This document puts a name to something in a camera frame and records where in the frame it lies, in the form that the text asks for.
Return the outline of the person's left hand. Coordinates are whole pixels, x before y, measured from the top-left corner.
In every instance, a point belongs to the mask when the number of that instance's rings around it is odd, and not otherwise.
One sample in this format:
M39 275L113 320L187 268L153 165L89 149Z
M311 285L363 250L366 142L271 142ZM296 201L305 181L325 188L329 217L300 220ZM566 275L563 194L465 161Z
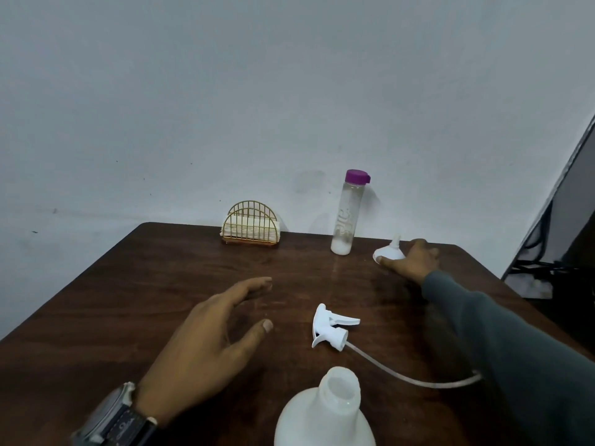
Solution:
M133 407L158 426L224 389L249 362L229 362L227 322L235 307L272 288L271 277L237 282L196 305L134 392Z

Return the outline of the person's right hand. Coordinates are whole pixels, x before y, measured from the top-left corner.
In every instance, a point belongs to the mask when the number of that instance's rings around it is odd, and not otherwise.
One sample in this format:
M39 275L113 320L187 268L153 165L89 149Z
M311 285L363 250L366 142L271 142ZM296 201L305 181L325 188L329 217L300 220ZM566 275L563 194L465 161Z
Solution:
M411 241L411 247L406 254L409 262L407 270L391 271L421 285L431 272L439 269L439 252L438 248L430 247L426 239L416 238Z

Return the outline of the white funnel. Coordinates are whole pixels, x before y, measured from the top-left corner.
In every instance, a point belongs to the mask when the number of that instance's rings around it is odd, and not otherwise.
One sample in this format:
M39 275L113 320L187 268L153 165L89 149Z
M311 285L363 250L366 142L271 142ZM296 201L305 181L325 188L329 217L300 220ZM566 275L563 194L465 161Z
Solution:
M404 259L406 256L400 249L400 234L396 234L388 245L376 249L372 257L378 264L380 264L381 258L389 260Z

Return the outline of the person's right forearm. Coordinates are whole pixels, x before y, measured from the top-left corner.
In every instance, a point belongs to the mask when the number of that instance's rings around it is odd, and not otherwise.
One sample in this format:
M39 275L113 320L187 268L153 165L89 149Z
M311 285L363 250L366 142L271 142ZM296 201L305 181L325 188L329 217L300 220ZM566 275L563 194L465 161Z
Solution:
M595 361L435 270L422 295L493 382L536 446L595 446Z

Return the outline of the clear bottle with purple cap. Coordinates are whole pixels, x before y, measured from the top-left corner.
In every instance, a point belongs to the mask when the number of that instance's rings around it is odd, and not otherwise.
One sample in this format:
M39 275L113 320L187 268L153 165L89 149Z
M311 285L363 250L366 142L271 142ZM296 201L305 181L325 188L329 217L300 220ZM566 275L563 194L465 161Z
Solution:
M371 177L365 171L346 171L331 240L330 248L334 254L346 256L351 252L362 198L370 182Z

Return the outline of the white spray trigger head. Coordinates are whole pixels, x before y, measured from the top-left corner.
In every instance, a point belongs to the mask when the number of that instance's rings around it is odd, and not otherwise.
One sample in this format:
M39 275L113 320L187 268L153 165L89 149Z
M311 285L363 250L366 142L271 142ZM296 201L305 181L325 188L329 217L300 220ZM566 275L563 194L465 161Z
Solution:
M347 347L392 377L421 388L432 390L453 390L471 386L483 379L477 371L473 371L471 377L460 381L440 383L419 381L402 375L383 365L357 346L348 342L347 338L349 331L346 330L344 326L356 326L360 323L360 319L338 315L328 310L325 304L319 304L312 321L313 342L311 347L315 348L318 344L323 342L329 343L338 352L342 352Z

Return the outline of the white paper napkins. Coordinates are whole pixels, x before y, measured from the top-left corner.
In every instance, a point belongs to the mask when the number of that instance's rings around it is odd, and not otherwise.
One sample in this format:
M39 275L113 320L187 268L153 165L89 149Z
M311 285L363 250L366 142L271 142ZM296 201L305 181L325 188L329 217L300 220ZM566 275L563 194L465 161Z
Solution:
M280 233L279 222L273 217L231 214L223 222L219 235L222 238L277 243Z

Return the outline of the white plastic spray bottle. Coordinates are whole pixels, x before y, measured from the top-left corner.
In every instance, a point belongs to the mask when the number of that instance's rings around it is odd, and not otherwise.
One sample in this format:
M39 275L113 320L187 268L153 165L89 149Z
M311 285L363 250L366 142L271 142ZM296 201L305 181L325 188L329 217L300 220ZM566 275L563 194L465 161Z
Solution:
M297 393L285 405L274 446L376 446L360 403L357 376L346 367L332 367L316 388Z

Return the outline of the grey wristwatch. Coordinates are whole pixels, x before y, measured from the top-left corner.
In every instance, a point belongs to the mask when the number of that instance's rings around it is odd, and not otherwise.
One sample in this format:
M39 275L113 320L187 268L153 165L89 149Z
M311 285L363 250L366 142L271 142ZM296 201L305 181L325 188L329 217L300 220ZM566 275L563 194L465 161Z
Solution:
M133 408L136 385L126 382L113 390L85 424L71 435L71 446L147 446L157 421Z

